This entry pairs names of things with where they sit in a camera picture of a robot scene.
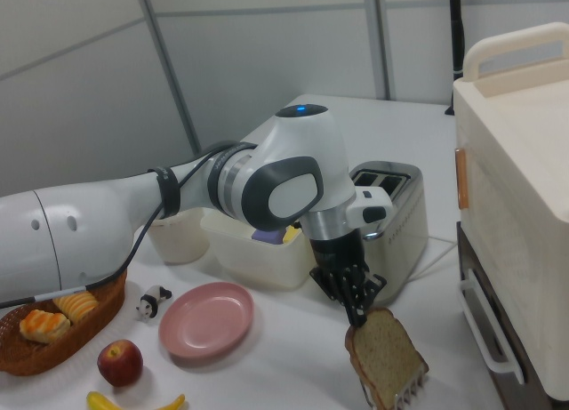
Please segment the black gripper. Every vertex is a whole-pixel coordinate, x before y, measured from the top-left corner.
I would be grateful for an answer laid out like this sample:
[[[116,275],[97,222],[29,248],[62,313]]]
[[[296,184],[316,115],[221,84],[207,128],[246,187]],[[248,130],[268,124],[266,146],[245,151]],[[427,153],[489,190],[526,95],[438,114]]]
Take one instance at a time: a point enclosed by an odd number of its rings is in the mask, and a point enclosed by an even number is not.
[[[349,324],[361,327],[376,296],[385,287],[385,278],[366,268],[365,251],[359,229],[330,240],[309,240],[316,267],[309,274],[331,301],[338,302],[346,311]],[[349,270],[357,273],[357,286]]]

